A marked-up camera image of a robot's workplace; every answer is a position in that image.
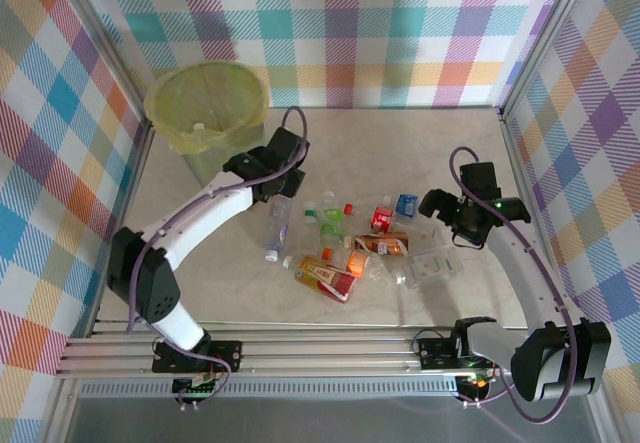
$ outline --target checkered wall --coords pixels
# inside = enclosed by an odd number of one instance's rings
[[[92,3],[143,92],[168,70],[237,59],[273,106],[351,108],[495,104],[552,1]]]
[[[141,126],[67,0],[0,0],[0,442],[34,441]]]
[[[578,0],[512,128],[567,291],[617,337],[640,441],[640,0]]]

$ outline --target plastic bin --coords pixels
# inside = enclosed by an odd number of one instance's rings
[[[147,93],[154,128],[204,186],[232,156],[262,144],[266,86],[248,67],[211,61],[172,71]]]

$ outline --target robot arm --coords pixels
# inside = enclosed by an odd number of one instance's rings
[[[602,322],[589,322],[567,296],[549,262],[540,257],[551,278],[545,279],[530,253],[544,255],[537,242],[531,218],[518,198],[502,198],[492,163],[461,167],[463,185],[485,206],[500,213],[515,231],[528,240],[525,246],[502,219],[467,197],[457,198],[442,190],[432,190],[423,199],[420,213],[450,226],[453,238],[462,237],[482,249],[485,244],[504,268],[527,322],[527,333],[509,331],[493,318],[459,320],[452,334],[452,345],[460,355],[479,355],[502,368],[510,369],[520,395],[528,401],[559,398],[567,380],[570,348],[567,322],[551,291],[552,284],[564,301],[577,341],[577,371],[571,395],[586,395],[600,386],[611,344]]]
[[[294,197],[304,179],[304,172],[298,167],[308,148],[304,138],[278,128],[266,147],[231,158],[209,185],[167,217],[142,232],[135,233],[127,227],[120,229],[112,242],[109,288],[126,303],[135,305],[140,317],[179,349],[209,353],[210,337],[181,304],[174,271],[202,240],[255,202],[266,202],[276,194]],[[290,166],[300,154],[303,157],[286,171],[285,166]],[[167,227],[167,222],[172,220],[175,223]],[[142,255],[135,302],[132,302],[133,268],[149,244],[151,247]]]

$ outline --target cable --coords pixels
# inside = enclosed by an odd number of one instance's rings
[[[227,192],[227,191],[241,190],[241,189],[244,189],[244,188],[249,188],[251,186],[260,185],[262,183],[266,183],[266,182],[271,181],[271,180],[275,180],[276,178],[279,178],[280,176],[282,176],[285,173],[287,173],[289,170],[293,169],[299,161],[304,159],[304,157],[306,156],[306,152],[307,152],[307,134],[308,134],[308,128],[307,127],[308,127],[308,125],[307,125],[307,118],[306,118],[304,112],[302,111],[302,109],[299,106],[292,106],[292,107],[288,108],[287,111],[284,114],[284,117],[283,117],[283,120],[282,120],[282,126],[284,126],[289,114],[293,110],[298,112],[298,114],[300,115],[300,120],[302,121],[302,141],[301,141],[301,144],[300,144],[300,148],[298,148],[298,151],[296,152],[294,157],[285,166],[283,166],[280,170],[276,171],[275,173],[272,173],[271,175],[263,176],[261,178],[256,178],[256,179],[249,180],[249,181],[243,181],[242,183],[237,183],[235,185],[230,185],[230,186],[218,188],[218,189],[214,190],[213,192],[211,192],[210,194],[209,193],[205,193],[205,194],[199,196],[198,198],[196,198],[193,201],[191,201],[188,204],[186,204],[183,208],[180,208],[178,211],[176,211],[176,213],[173,216],[171,216],[162,225],[162,227],[160,227],[153,234],[153,236],[151,238],[149,238],[149,241],[147,241],[147,243],[142,248],[142,251],[140,252],[138,257],[136,258],[135,264],[133,265],[133,271],[131,272],[131,280],[130,280],[130,283],[129,283],[129,319],[128,319],[128,322],[127,322],[127,333],[130,333],[133,330],[133,326],[135,325],[135,320],[136,320],[136,314],[135,314],[136,291],[137,291],[137,287],[138,287],[138,277],[140,275],[140,269],[142,267],[142,262],[144,260],[144,257],[149,252],[149,250],[153,247],[153,245],[155,245],[156,242],[164,234],[166,234],[166,232],[169,231],[174,224],[176,224],[177,222],[179,222],[180,220],[185,218],[187,215],[189,215],[193,210],[198,208],[205,201],[209,201],[209,200],[215,198],[216,196],[218,196],[218,195],[220,195],[220,194],[222,194],[224,192]],[[204,400],[202,400],[200,402],[201,405],[206,404],[207,402],[209,402],[211,400],[211,398],[214,395],[216,395],[220,390],[222,390],[222,388],[224,388],[224,386],[229,381],[229,378],[230,378],[230,375],[231,375],[231,367],[229,366],[229,364],[226,361],[218,359],[218,358],[213,358],[211,356],[198,355],[196,353],[192,353],[190,351],[183,350],[182,348],[180,348],[180,347],[176,346],[175,344],[173,344],[173,342],[170,342],[168,339],[165,339],[165,342],[171,348],[173,348],[175,351],[177,351],[179,353],[182,353],[183,355],[185,355],[187,357],[196,358],[196,359],[205,360],[205,361],[211,361],[213,363],[222,365],[227,370],[224,382],[222,384],[220,384],[218,389],[216,391],[214,391],[209,397],[207,397]]]
[[[442,333],[440,333],[437,330],[432,330],[429,328],[425,328],[424,330],[420,330],[418,333],[416,333],[416,335],[413,337],[413,339],[411,340],[411,351],[413,351],[413,353],[415,353],[416,356],[420,356],[420,353],[418,353],[415,350],[415,345],[416,345],[416,340],[418,339],[418,337],[422,334],[425,333],[427,331],[430,331],[431,333],[435,333],[436,335],[438,335],[440,338],[442,338],[443,340],[446,340],[446,338],[444,336],[442,336]]]
[[[564,305],[564,300],[562,299],[562,295],[556,288],[556,285],[553,283],[553,279],[551,278],[551,275],[549,274],[546,266],[544,265],[544,263],[542,262],[542,260],[540,259],[536,251],[531,247],[531,243],[529,243],[529,240],[527,240],[527,238],[522,234],[522,232],[518,230],[518,228],[513,223],[511,223],[504,215],[502,215],[499,211],[495,210],[490,205],[487,205],[484,201],[482,201],[480,198],[474,195],[473,192],[469,190],[469,188],[467,188],[458,177],[458,174],[454,166],[454,160],[456,155],[461,151],[466,151],[467,153],[469,153],[471,156],[473,156],[476,162],[480,161],[476,152],[473,151],[471,148],[468,148],[466,146],[460,146],[455,150],[453,150],[453,152],[451,153],[451,156],[449,156],[449,171],[451,171],[451,176],[453,177],[453,180],[460,187],[462,192],[469,197],[469,199],[471,199],[478,206],[487,210],[493,216],[495,216],[500,221],[502,221],[502,223],[507,228],[509,228],[511,232],[516,236],[516,238],[518,238],[518,240],[520,240],[520,242],[524,245],[525,251],[529,253],[529,255],[531,255],[531,258],[533,258],[533,261],[536,263],[536,265],[538,266],[538,269],[542,273],[545,283],[549,287],[549,291],[551,291],[551,294],[553,295],[553,299],[555,300],[556,304],[558,305],[558,308],[560,309],[560,314],[562,315],[562,318],[564,319],[564,322],[567,325],[567,332],[569,334],[569,372],[567,374],[567,380],[565,382],[564,389],[562,390],[562,394],[560,395],[560,398],[558,398],[558,402],[547,415],[540,418],[536,418],[528,415],[524,411],[524,409],[520,406],[520,403],[518,403],[518,401],[516,400],[515,395],[511,391],[511,386],[506,385],[504,371],[502,371],[502,369],[500,371],[500,378],[502,379],[502,382],[505,383],[505,390],[503,391],[507,392],[507,394],[509,395],[509,398],[513,403],[513,406],[515,407],[516,411],[520,414],[520,416],[522,416],[525,420],[529,421],[530,423],[533,423],[536,425],[544,425],[553,421],[560,414],[565,404],[567,403],[567,400],[569,399],[569,394],[571,393],[571,388],[573,387],[573,382],[575,381],[576,371],[578,367],[578,346],[577,346],[577,340],[576,340],[576,332],[575,332],[575,329],[573,328],[573,323],[571,322],[571,317],[569,316],[569,312],[567,311]]]

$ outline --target bottle label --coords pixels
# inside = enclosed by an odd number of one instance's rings
[[[367,255],[357,251],[352,251],[349,255],[349,260],[347,261],[347,272],[351,273],[353,276],[362,278],[364,268],[367,265],[368,260],[369,257]]]
[[[320,225],[320,234],[333,235],[334,233],[337,233],[336,227],[334,226],[334,224],[328,221],[323,221],[322,224]]]
[[[296,279],[344,303],[349,297],[355,276],[327,268],[322,262],[313,258],[305,258],[296,272]]]
[[[418,197],[415,195],[400,195],[396,212],[407,218],[413,218],[416,215],[417,203]]]
[[[337,208],[326,209],[324,210],[324,214],[326,215],[327,219],[331,221],[335,221],[337,223],[342,222],[342,211]]]
[[[382,206],[377,207],[376,212],[373,214],[373,220],[371,220],[371,228],[386,233],[391,227],[392,216],[393,211],[389,208],[384,208]]]

